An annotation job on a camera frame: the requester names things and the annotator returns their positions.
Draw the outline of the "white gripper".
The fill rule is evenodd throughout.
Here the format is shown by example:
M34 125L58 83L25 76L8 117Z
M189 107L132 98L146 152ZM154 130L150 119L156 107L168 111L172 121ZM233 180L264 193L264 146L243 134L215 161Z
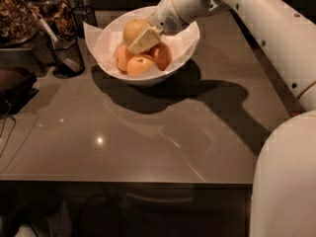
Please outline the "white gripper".
M145 28L128 46L133 54L145 52L161 41L161 35L173 36L189 24L178 15L174 0L161 0L146 18L152 27Z

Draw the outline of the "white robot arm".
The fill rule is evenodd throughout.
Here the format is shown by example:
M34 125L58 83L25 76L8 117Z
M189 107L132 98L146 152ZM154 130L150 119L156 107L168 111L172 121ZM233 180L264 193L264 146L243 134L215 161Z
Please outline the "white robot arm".
M282 0L162 0L133 53L229 7L270 63L269 79L301 113L266 140L254 174L250 237L316 237L316 25Z

